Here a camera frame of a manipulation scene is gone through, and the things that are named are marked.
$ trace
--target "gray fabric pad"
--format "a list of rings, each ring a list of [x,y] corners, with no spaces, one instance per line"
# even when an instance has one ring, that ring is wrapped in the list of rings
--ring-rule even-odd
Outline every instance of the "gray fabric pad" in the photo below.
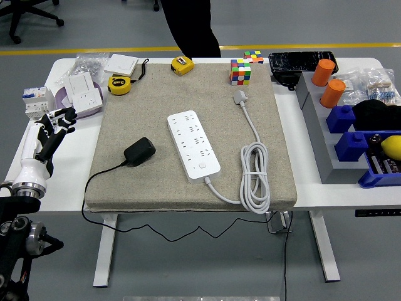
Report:
[[[190,184],[169,132],[167,117],[194,110],[221,165],[212,184],[223,196],[239,200],[241,147],[256,140],[244,112],[233,101],[245,91],[247,111],[269,150],[268,179],[272,210],[296,202],[291,164],[268,67],[251,65],[248,86],[231,86],[230,64],[198,64],[178,77],[169,65],[148,64],[146,75],[122,96],[110,95],[91,167],[91,175],[117,166],[124,150],[142,137],[156,153],[138,167],[123,166],[93,178],[85,201],[91,211],[244,211],[221,201],[204,184]],[[140,73],[139,66],[133,78]]]

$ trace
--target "black pants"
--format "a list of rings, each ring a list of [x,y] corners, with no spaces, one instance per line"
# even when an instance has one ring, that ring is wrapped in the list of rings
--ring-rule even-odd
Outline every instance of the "black pants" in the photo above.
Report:
[[[189,58],[220,58],[211,28],[210,0],[161,0],[167,24],[183,54]]]

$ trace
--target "floor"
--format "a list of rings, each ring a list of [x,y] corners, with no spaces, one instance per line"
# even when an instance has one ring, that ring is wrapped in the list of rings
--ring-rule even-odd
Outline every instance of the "floor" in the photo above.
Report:
[[[222,55],[241,56],[239,46],[270,52],[330,50],[336,57],[374,57],[395,71],[401,86],[401,2],[365,0],[212,0],[212,26]],[[0,8],[8,5],[4,1]],[[28,121],[21,100],[25,88],[40,87],[59,58],[87,49],[138,57],[174,57],[163,12],[150,0],[61,0],[38,7],[65,25],[25,14],[15,45],[11,18],[0,18],[0,178],[4,179]],[[212,234],[249,213],[138,213],[118,226],[150,224],[169,238],[198,224]],[[93,288],[101,228],[78,213],[32,214],[65,247],[34,261],[31,300],[122,300],[124,296],[279,296],[284,300],[285,235],[271,235],[262,223],[238,221],[214,240],[196,232],[169,243],[149,229],[117,233],[108,288]],[[288,300],[399,300],[401,241],[399,217],[355,218],[354,211],[325,212],[341,281],[325,283],[307,212],[294,212],[288,241]]]

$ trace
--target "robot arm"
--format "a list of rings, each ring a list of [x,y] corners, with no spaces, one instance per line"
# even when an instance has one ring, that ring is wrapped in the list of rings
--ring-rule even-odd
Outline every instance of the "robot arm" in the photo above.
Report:
[[[14,180],[10,197],[0,198],[0,301],[25,301],[32,260],[63,247],[47,234],[43,223],[34,223],[19,214],[39,211],[46,192],[46,180],[53,173],[51,158],[65,135],[73,132],[75,109],[64,108],[44,115],[29,129],[21,156],[21,172]],[[23,259],[21,277],[11,280],[18,259]]]

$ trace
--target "white cable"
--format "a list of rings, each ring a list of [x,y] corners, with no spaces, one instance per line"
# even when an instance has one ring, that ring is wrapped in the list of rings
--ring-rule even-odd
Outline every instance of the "white cable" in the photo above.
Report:
[[[241,149],[242,180],[241,186],[239,188],[239,196],[241,200],[233,201],[219,194],[213,187],[209,177],[205,177],[205,183],[219,199],[230,204],[242,204],[248,211],[252,211],[257,214],[264,214],[269,210],[270,207],[270,188],[268,183],[268,149],[262,142],[260,142],[258,132],[256,131],[256,128],[253,125],[251,118],[249,117],[244,101],[241,100],[239,102],[239,105],[242,107],[245,117],[249,125],[251,126],[257,140],[257,142],[253,142],[250,145],[245,145]],[[255,171],[251,171],[253,154]],[[253,179],[256,180],[256,182],[252,188],[251,186]],[[259,185],[261,190],[260,197],[256,195],[259,189]]]

